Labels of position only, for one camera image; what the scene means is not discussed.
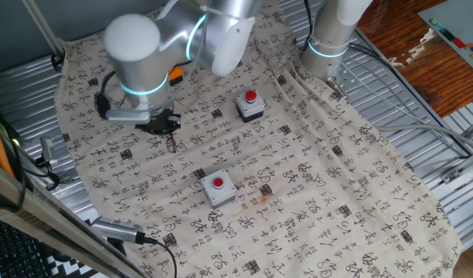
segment black cable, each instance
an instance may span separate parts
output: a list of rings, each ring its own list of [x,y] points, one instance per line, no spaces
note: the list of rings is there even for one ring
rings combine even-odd
[[[176,68],[177,66],[184,66],[184,65],[188,65],[192,62],[192,60],[188,60],[188,61],[185,61],[185,62],[181,62],[181,63],[177,63],[176,65],[173,66],[173,68]]]
[[[307,39],[305,39],[304,48],[301,51],[302,53],[304,53],[305,50],[307,50],[308,42],[310,42],[312,39],[312,30],[314,29],[314,26],[312,26],[311,6],[308,4],[308,0],[304,0],[304,5],[305,5],[305,11],[307,12],[307,18],[308,18],[308,35],[307,35]]]
[[[49,175],[51,174],[50,172],[48,172],[46,175],[37,174],[37,173],[34,173],[33,171],[30,171],[29,169],[26,169],[26,168],[23,168],[23,171],[27,172],[28,174],[34,175],[36,177],[40,177],[40,178],[48,178]]]
[[[173,252],[166,245],[160,243],[156,239],[151,239],[151,238],[145,236],[144,237],[144,242],[145,243],[150,243],[150,244],[157,244],[157,245],[161,246],[162,248],[164,248],[166,251],[168,251],[169,255],[173,259],[173,266],[175,266],[175,278],[176,278],[178,276],[178,270],[176,269],[176,259],[175,259],[175,255],[173,255]]]

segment tablecloth with chinese characters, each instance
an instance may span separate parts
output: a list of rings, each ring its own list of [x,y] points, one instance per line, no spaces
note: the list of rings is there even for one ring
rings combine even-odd
[[[99,214],[164,242],[180,277],[451,277],[461,243],[437,199],[376,128],[301,67],[285,15],[263,3],[231,74],[197,66],[185,76],[174,141],[98,117],[94,94],[113,70],[102,32],[63,43],[56,110]],[[266,107],[245,124],[234,99],[250,88]],[[121,100],[117,79],[107,92]],[[236,199],[212,210],[199,179],[221,168]],[[149,275],[173,275],[160,247],[126,247]]]

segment emergency stop button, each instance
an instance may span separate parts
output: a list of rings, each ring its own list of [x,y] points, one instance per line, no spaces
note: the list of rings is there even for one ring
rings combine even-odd
[[[214,180],[214,187],[215,188],[222,188],[223,187],[223,180],[221,178],[217,178]]]
[[[245,93],[245,100],[248,103],[253,103],[257,99],[257,93],[254,90],[248,90]]]

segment gray cable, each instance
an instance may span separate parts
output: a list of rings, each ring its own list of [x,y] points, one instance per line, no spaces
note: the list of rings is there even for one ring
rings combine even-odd
[[[415,120],[418,120],[418,121],[421,121],[421,119],[419,119],[418,117],[415,117],[415,116],[412,116],[410,115],[409,113],[407,113],[406,111],[404,111],[403,109],[400,109],[397,105],[395,105],[394,103],[390,102],[388,99],[386,99],[385,97],[381,96],[380,94],[376,93],[372,88],[370,88],[370,86],[367,86],[367,84],[365,84],[363,81],[361,81],[361,79],[356,76],[353,71],[351,71],[347,66],[346,64],[344,64],[344,62],[342,62],[342,65],[345,67],[346,70],[348,70],[350,72],[350,74],[352,74],[352,76],[354,76],[365,88],[369,89],[372,93],[374,93],[376,96],[382,98],[383,100],[385,100],[387,103],[389,103],[391,106],[395,107],[399,112],[402,112],[404,114],[406,114],[407,116],[409,117],[412,117],[413,119]],[[431,125],[431,124],[412,124],[412,125],[407,125],[407,126],[400,126],[400,127],[412,127],[412,128],[404,128],[404,129],[395,129],[395,130],[390,130],[390,131],[400,131],[400,130],[406,130],[406,129],[414,129],[413,127],[415,128],[422,128],[422,126],[425,126],[426,128],[425,129],[428,129],[428,130],[433,130],[433,131],[441,131],[441,132],[444,132],[446,134],[450,134],[450,135],[453,135],[455,136],[456,138],[460,139],[462,142],[466,143],[467,145],[469,145],[471,148],[473,148],[473,142],[470,141],[468,138],[464,137],[463,135],[461,134],[458,134],[452,130],[449,130],[447,128],[444,128],[444,127],[439,127],[439,126],[435,126],[435,125]],[[384,127],[375,127],[377,128],[379,131],[382,131],[382,129]]]
[[[457,132],[454,132],[447,128],[439,127],[433,124],[410,124],[410,125],[399,126],[399,127],[376,127],[376,128],[378,131],[384,131],[384,132],[405,131],[405,130],[411,130],[411,129],[427,129],[427,130],[441,131],[446,134],[455,136],[456,138],[460,139],[462,142],[466,143],[468,146],[473,148],[473,142],[470,139],[464,137],[463,135]]]
[[[367,70],[369,73],[371,73],[372,75],[374,75],[375,77],[377,77],[377,79],[388,89],[388,91],[390,91],[392,93],[392,95],[395,96],[395,98],[398,99],[398,101],[405,107],[405,109],[407,109],[412,115],[413,115],[413,118],[414,119],[417,119],[419,121],[419,123],[421,124],[427,124],[426,122],[424,122],[422,119],[420,119],[419,117],[417,117],[417,115],[415,115],[415,112],[404,102],[401,100],[400,96],[398,96],[397,93],[395,93],[390,86],[388,86],[388,84],[386,84],[386,82],[384,82],[384,80],[382,78],[380,78],[376,73],[374,73],[373,70],[370,70],[368,69],[366,66],[364,66],[363,64],[357,62],[356,60],[353,60],[353,59],[350,59],[353,63],[357,64],[357,66],[360,66],[362,67],[363,69]],[[357,76],[355,76],[355,78],[357,80],[360,81],[360,83],[364,84]],[[398,110],[400,110],[400,108],[397,106],[397,105],[394,105],[394,107]],[[460,150],[459,148],[455,147],[454,144],[449,140],[447,139],[447,137],[443,136],[443,134],[440,134],[439,132],[436,132],[436,131],[430,131],[435,137],[438,137],[442,142],[443,144],[445,144],[447,147],[449,147],[451,150],[453,150],[454,152],[456,152],[457,154],[460,154],[460,155],[463,155],[463,156],[466,156],[467,154],[464,153],[462,150]]]

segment white cable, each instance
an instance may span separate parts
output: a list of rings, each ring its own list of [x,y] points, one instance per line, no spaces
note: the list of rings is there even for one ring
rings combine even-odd
[[[382,98],[383,100],[385,100],[387,103],[391,104],[391,106],[395,107],[396,109],[398,109],[399,112],[402,112],[404,114],[406,114],[408,117],[411,117],[417,121],[420,121],[421,123],[425,123],[423,120],[419,119],[418,117],[415,117],[415,116],[412,116],[410,115],[409,113],[407,113],[405,110],[399,108],[397,105],[395,105],[394,103],[390,102],[388,99],[386,99],[385,97],[381,96],[380,94],[376,93],[374,90],[372,90],[369,86],[367,86],[367,84],[365,84],[363,81],[361,81],[360,78],[358,78],[343,62],[342,62],[342,65],[345,67],[346,70],[348,70],[353,77],[355,77],[365,88],[369,89],[371,92],[373,92],[373,94],[375,94],[377,97],[380,97]]]
[[[342,65],[345,67],[346,70],[348,70],[353,77],[355,77],[365,88],[369,89],[372,93],[374,93],[376,96],[382,98],[383,100],[385,100],[387,103],[391,104],[391,106],[395,107],[396,109],[398,109],[398,111],[406,114],[407,116],[409,117],[412,117],[413,119],[415,120],[418,120],[420,121],[421,123],[423,123],[423,121],[421,119],[419,119],[418,117],[415,117],[415,116],[412,116],[410,115],[409,113],[407,113],[406,111],[404,111],[403,109],[400,109],[397,105],[395,105],[394,103],[390,102],[388,99],[386,99],[385,97],[379,95],[378,93],[376,93],[373,89],[371,89],[369,86],[367,86],[367,84],[365,84],[363,81],[361,81],[360,78],[358,78],[343,62],[342,62]],[[420,129],[428,129],[428,130],[433,130],[433,131],[441,131],[441,132],[444,132],[446,134],[450,134],[450,135],[453,135],[455,136],[456,138],[460,139],[462,142],[466,143],[468,146],[470,146],[471,148],[473,148],[473,142],[470,141],[468,138],[464,137],[463,135],[457,133],[457,132],[454,132],[452,130],[449,130],[445,127],[439,127],[439,126],[436,126],[436,125],[432,125],[432,124],[411,124],[411,125],[407,125],[407,126],[401,126],[401,127],[376,127],[379,131],[400,131],[400,130],[407,130],[407,129],[417,129],[417,128],[420,128]]]
[[[433,124],[409,124],[406,126],[400,126],[400,127],[376,127],[377,130],[379,131],[385,131],[385,132],[391,132],[391,131],[404,131],[404,130],[410,130],[410,129],[428,129],[428,130],[435,130],[435,131],[441,131],[446,134],[450,134],[455,136],[456,138],[460,139],[462,142],[466,143],[468,146],[473,148],[473,142],[470,141],[470,139],[464,137],[463,135],[454,132],[452,130],[448,130],[445,127],[439,127]]]

